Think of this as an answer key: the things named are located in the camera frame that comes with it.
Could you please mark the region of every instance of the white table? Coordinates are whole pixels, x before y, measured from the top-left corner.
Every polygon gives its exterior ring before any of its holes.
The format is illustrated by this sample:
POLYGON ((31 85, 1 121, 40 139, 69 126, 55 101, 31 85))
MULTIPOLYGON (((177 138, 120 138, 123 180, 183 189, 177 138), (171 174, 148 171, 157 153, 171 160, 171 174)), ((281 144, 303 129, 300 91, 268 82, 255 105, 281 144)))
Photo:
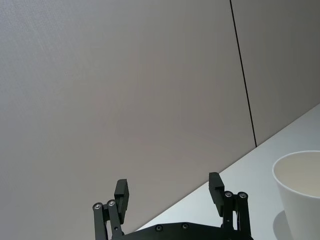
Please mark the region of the white table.
MULTIPOLYGON (((320 104, 220 173, 226 190, 235 194, 240 191, 248 193, 251 233, 254 240, 292 239, 278 188, 272 176, 272 165, 288 153, 303 150, 320 150, 320 104)), ((141 229, 174 222, 221 225, 222 218, 219 217, 211 199, 208 182, 141 229)))

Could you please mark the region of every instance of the gray wall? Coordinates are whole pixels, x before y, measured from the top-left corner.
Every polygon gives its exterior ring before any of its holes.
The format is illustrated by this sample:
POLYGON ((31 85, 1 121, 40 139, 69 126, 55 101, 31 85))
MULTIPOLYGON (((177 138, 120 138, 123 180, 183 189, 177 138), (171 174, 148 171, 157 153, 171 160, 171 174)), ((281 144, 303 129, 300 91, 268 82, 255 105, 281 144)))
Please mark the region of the gray wall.
POLYGON ((131 231, 254 148, 229 2, 0 0, 0 232, 131 231))
POLYGON ((320 103, 320 2, 232 1, 258 144, 320 103))

